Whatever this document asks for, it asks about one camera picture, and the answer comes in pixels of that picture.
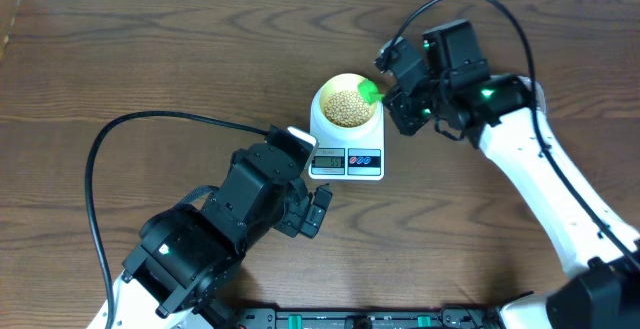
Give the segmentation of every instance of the black wire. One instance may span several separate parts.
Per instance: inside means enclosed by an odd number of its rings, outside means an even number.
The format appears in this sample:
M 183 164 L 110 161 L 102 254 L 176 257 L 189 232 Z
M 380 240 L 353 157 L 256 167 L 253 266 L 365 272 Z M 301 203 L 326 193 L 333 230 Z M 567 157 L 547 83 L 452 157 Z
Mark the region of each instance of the black wire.
M 391 58 L 392 49 L 395 46 L 396 42 L 398 41 L 398 38 L 400 38 L 400 36 L 405 31 L 405 29 L 409 26 L 409 24 L 411 24 L 411 22 L 418 15 L 422 14 L 425 10 L 431 8 L 433 5 L 441 1 L 443 0 L 431 0 L 427 2 L 426 4 L 421 6 L 418 10 L 416 10 L 413 14 L 411 14 L 407 18 L 407 20 L 405 20 L 405 22 L 402 24 L 400 29 L 398 29 L 398 32 L 393 37 L 393 39 L 389 43 L 389 46 L 385 50 L 384 57 L 383 57 L 384 65 L 382 66 L 384 69 L 388 69 L 389 59 Z M 600 217 L 598 217 L 598 215 L 593 211 L 593 209 L 591 209 L 591 207 L 587 204 L 587 202 L 582 198 L 580 193 L 578 193 L 578 191 L 573 187 L 571 182 L 569 182 L 569 179 L 567 179 L 567 177 L 562 172 L 562 169 L 560 169 L 560 167 L 558 166 L 558 163 L 556 163 L 555 159 L 551 155 L 551 152 L 549 151 L 549 149 L 551 149 L 551 146 L 545 143 L 544 141 L 542 133 L 540 132 L 540 124 L 538 123 L 538 103 L 535 95 L 536 73 L 535 73 L 535 66 L 533 64 L 533 54 L 531 52 L 531 47 L 529 46 L 529 41 L 527 40 L 527 36 L 524 34 L 524 30 L 522 30 L 522 27 L 520 26 L 516 18 L 511 14 L 511 12 L 509 12 L 509 9 L 507 9 L 507 7 L 505 7 L 498 0 L 484 0 L 484 1 L 487 1 L 490 4 L 492 4 L 496 9 L 502 12 L 502 14 L 504 14 L 507 17 L 507 19 L 509 19 L 509 21 L 515 28 L 516 32 L 518 32 L 518 36 L 520 37 L 520 41 L 522 42 L 522 46 L 524 47 L 524 54 L 527 58 L 527 69 L 529 71 L 529 79 L 531 79 L 531 91 L 534 93 L 534 95 L 532 96 L 531 107 L 530 107 L 531 119 L 533 121 L 533 131 L 536 135 L 538 145 L 540 145 L 542 154 L 545 156 L 545 158 L 547 158 L 547 160 L 549 161 L 549 164 L 551 165 L 551 168 L 556 173 L 556 175 L 558 176 L 562 184 L 564 184 L 564 186 L 567 188 L 569 193 L 571 193 L 571 195 L 578 202 L 578 204 L 580 204 L 582 209 L 584 209 L 584 211 L 591 218 L 591 220 L 593 220 L 593 222 L 596 224 L 598 229 L 600 229 L 602 234 L 604 234 L 607 238 L 609 238 L 609 240 L 611 240 L 613 245 L 615 245 L 618 248 L 618 250 L 620 250 L 620 252 L 627 258 L 627 260 L 629 260 L 629 262 L 636 268 L 636 270 L 640 271 L 640 262 L 636 260 L 636 258 L 633 256 L 633 253 L 629 249 L 627 249 L 627 247 L 611 232 L 611 230 L 609 230 L 609 226 L 605 222 L 603 222 L 602 219 L 600 219 Z
M 89 152 L 89 157 L 87 158 L 87 167 L 84 173 L 84 195 L 87 202 L 87 216 L 89 217 L 89 227 L 91 228 L 91 235 L 93 235 L 93 242 L 96 246 L 96 252 L 98 253 L 98 259 L 100 260 L 100 268 L 102 269 L 102 277 L 104 278 L 104 285 L 107 290 L 107 325 L 105 326 L 105 328 L 107 329 L 111 329 L 111 327 L 113 326 L 113 321 L 115 320 L 115 299 L 113 296 L 113 284 L 111 283 L 111 272 L 109 271 L 107 256 L 105 255 L 104 247 L 102 246 L 102 239 L 100 238 L 100 230 L 98 229 L 98 221 L 96 219 L 96 211 L 93 204 L 93 166 L 96 160 L 96 155 L 98 154 L 98 149 L 100 148 L 100 144 L 102 144 L 102 141 L 107 136 L 107 133 L 111 131 L 111 129 L 115 128 L 118 124 L 122 124 L 128 120 L 148 117 L 182 118 L 207 124 L 224 126 L 232 129 L 244 130 L 265 136 L 268 134 L 268 132 L 264 130 L 260 130 L 247 125 L 230 123 L 195 114 L 172 111 L 143 111 L 126 114 L 112 120 L 111 122 L 109 122 L 109 124 L 105 125 L 102 130 L 100 130 L 100 133 L 98 133 L 98 136 L 96 136 L 96 139 L 93 141 L 93 145 L 91 145 L 91 151 Z

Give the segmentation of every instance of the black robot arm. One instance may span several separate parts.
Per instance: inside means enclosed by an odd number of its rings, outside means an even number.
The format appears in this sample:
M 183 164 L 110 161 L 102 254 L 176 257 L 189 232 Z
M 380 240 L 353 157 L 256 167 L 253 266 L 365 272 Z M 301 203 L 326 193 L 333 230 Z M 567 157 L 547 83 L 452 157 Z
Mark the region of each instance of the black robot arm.
M 156 313 L 193 308 L 205 317 L 247 250 L 270 228 L 313 238 L 331 202 L 328 185 L 307 191 L 300 174 L 315 150 L 295 128 L 271 127 L 265 143 L 233 153 L 220 188 L 199 187 L 151 218 L 124 261 L 123 279 L 138 280 L 158 301 Z M 191 202 L 207 195 L 201 210 Z

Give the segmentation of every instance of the wooden table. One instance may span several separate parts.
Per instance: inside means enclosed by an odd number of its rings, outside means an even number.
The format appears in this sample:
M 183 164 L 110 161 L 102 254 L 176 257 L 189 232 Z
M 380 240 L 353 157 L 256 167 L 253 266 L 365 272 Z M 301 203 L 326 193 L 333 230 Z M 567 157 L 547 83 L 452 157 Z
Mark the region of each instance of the wooden table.
M 312 96 L 333 75 L 391 84 L 372 61 L 425 1 L 23 0 L 0 67 L 0 326 L 83 327 L 103 303 L 83 173 L 108 120 L 168 109 L 308 128 Z M 640 225 L 640 0 L 503 1 L 529 35 L 564 148 Z M 478 1 L 441 4 L 407 36 L 458 17 L 496 71 L 524 70 L 514 31 Z M 481 153 L 431 128 L 386 135 L 384 180 L 334 184 L 314 240 L 270 232 L 227 291 L 232 303 L 496 303 L 565 282 L 540 225 Z M 147 219 L 219 185 L 231 153 L 259 140 L 166 119 L 115 130 L 95 172 L 112 274 Z

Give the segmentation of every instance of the green terminal block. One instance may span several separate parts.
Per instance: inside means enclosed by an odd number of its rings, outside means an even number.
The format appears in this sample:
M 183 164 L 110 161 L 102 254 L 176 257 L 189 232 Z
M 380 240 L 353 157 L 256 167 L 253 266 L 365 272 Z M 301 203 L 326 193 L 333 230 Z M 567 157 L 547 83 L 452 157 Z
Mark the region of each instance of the green terminal block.
M 301 315 L 289 315 L 289 329 L 302 329 Z
M 431 326 L 431 317 L 426 315 L 421 315 L 418 317 L 418 327 L 419 328 L 428 328 Z

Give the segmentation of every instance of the digital scale display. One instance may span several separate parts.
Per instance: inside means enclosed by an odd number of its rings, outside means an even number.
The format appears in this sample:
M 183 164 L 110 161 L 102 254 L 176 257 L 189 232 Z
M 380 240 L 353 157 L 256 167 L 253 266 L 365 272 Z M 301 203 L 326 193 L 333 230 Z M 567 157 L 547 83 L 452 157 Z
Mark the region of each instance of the digital scale display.
M 316 168 L 343 168 L 342 157 L 315 157 L 314 165 Z

